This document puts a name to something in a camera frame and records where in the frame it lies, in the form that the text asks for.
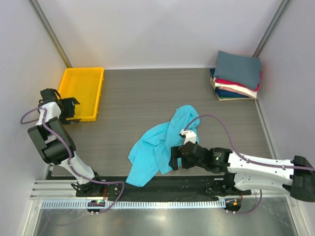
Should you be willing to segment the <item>turquoise t shirt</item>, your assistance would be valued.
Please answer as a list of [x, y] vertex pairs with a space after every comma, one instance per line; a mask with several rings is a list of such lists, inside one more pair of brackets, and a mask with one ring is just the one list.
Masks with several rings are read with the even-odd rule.
[[184, 143], [180, 132], [198, 116], [192, 105], [184, 105], [176, 109], [170, 121], [146, 131], [129, 152], [132, 167], [126, 183], [143, 187], [157, 173], [170, 172], [171, 148]]

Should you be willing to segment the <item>yellow plastic tray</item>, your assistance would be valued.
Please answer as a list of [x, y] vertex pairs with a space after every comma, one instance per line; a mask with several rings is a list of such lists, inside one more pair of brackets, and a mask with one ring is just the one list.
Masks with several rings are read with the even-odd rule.
[[59, 94], [62, 98], [74, 97], [80, 103], [75, 106], [75, 116], [81, 122], [96, 121], [104, 81], [104, 68], [67, 68], [64, 71]]

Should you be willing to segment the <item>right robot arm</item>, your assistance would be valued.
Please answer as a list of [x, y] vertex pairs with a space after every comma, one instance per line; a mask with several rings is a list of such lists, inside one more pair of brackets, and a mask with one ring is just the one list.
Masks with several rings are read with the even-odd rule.
[[180, 166], [184, 169], [197, 166], [222, 174], [218, 180], [206, 181], [205, 193], [213, 199], [246, 195], [257, 189], [288, 192], [304, 202], [315, 200], [315, 171], [302, 156], [273, 160], [237, 154], [221, 147], [206, 149], [198, 143], [187, 142], [171, 148], [169, 166], [175, 171]]

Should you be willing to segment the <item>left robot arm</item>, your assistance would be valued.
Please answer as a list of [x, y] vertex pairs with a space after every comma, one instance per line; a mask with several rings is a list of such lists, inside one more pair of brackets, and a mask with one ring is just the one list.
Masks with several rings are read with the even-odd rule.
[[78, 157], [76, 145], [64, 128], [65, 124], [79, 122], [67, 119], [74, 117], [75, 106], [80, 103], [74, 97], [61, 98], [53, 88], [42, 90], [40, 95], [39, 119], [28, 129], [36, 150], [45, 163], [63, 167], [77, 179], [71, 184], [77, 197], [100, 196], [105, 187], [99, 174]]

